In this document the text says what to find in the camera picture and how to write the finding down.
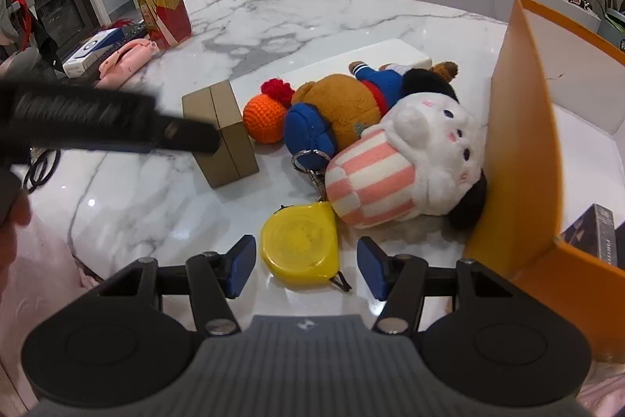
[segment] black small box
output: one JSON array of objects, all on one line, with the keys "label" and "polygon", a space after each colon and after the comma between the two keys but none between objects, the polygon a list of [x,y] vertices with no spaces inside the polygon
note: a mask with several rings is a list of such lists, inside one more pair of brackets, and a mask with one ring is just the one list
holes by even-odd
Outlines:
[{"label": "black small box", "polygon": [[565,230],[562,237],[571,246],[618,266],[614,217],[609,209],[599,204],[591,205]]}]

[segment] white logo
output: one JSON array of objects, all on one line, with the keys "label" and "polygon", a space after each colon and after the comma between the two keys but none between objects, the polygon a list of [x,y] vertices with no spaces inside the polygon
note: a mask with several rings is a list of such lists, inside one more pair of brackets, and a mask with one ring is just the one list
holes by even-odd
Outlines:
[{"label": "white logo", "polygon": [[308,318],[302,322],[298,322],[298,327],[302,329],[303,331],[309,331],[310,329],[316,326],[317,324]]}]

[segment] open orange box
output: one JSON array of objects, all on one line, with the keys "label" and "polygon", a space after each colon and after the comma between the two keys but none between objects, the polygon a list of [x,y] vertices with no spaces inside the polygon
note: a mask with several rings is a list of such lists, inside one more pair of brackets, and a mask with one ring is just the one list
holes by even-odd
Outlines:
[{"label": "open orange box", "polygon": [[613,362],[625,362],[625,271],[559,234],[571,201],[569,222],[593,202],[612,209],[616,225],[623,220],[624,121],[625,53],[560,13],[516,0],[491,83],[486,208],[465,256],[574,323],[594,357]]}]

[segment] pink device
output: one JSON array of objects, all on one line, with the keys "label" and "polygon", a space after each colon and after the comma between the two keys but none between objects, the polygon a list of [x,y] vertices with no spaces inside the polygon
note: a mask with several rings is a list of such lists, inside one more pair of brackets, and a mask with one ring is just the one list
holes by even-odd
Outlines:
[{"label": "pink device", "polygon": [[117,89],[158,53],[154,41],[128,41],[100,65],[100,82],[96,88]]}]

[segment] black cable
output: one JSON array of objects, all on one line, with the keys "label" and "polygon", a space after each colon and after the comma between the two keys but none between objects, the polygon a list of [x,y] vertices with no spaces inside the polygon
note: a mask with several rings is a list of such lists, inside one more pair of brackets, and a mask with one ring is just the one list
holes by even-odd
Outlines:
[{"label": "black cable", "polygon": [[[54,160],[48,170],[48,156],[54,153]],[[56,168],[61,161],[61,152],[59,149],[43,151],[34,163],[30,164],[26,175],[24,176],[23,187],[24,190],[30,194],[37,188],[46,184],[50,178],[54,175]]]}]

